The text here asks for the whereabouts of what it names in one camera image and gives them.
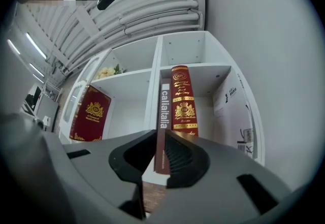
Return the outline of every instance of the black slot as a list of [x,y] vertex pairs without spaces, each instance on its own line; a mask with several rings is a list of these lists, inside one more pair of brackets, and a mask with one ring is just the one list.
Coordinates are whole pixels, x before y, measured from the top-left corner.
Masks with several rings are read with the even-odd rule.
[[90,154],[90,152],[86,149],[83,149],[83,150],[67,153],[67,156],[69,157],[69,159],[73,159],[87,154]]
[[237,177],[248,196],[251,198],[261,214],[264,214],[278,205],[278,202],[251,174]]

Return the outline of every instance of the gold emblem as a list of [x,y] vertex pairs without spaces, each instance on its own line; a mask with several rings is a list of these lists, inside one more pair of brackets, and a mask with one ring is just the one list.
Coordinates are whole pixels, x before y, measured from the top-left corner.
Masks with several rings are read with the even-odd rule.
[[90,104],[87,105],[86,113],[96,117],[103,117],[103,108],[101,108],[99,102],[95,102],[95,104],[90,102]]
[[175,124],[174,129],[197,129],[198,124]]
[[77,133],[75,133],[75,136],[72,138],[72,139],[74,139],[74,140],[79,140],[79,141],[85,141],[82,137],[78,137],[78,134]]
[[187,75],[183,72],[176,72],[173,76],[173,79],[174,80],[185,80],[187,79]]
[[179,106],[176,106],[175,109],[175,119],[183,118],[195,118],[195,111],[192,105],[188,105],[187,102],[181,103]]

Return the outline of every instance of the flower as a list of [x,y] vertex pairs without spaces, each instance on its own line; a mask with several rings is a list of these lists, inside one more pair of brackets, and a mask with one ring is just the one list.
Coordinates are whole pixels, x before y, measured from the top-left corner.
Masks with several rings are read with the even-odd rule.
[[102,79],[102,78],[106,78],[109,76],[113,76],[114,74],[115,74],[115,70],[113,68],[102,68],[98,72],[97,79]]

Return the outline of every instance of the wooden surface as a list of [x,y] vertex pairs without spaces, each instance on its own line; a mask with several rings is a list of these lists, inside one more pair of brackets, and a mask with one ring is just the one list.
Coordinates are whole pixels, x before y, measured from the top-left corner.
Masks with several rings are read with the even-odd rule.
[[143,182],[143,202],[146,212],[153,212],[166,195],[166,187],[150,182]]

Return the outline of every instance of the white wall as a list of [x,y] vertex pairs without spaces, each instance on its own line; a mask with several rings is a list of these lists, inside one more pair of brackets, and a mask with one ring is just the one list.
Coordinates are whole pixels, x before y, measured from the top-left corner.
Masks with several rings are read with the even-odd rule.
[[309,0],[208,0],[206,30],[245,75],[259,107],[265,166],[292,189],[320,163],[325,44]]
[[0,114],[17,113],[37,81],[20,55],[9,47],[7,30],[0,26]]

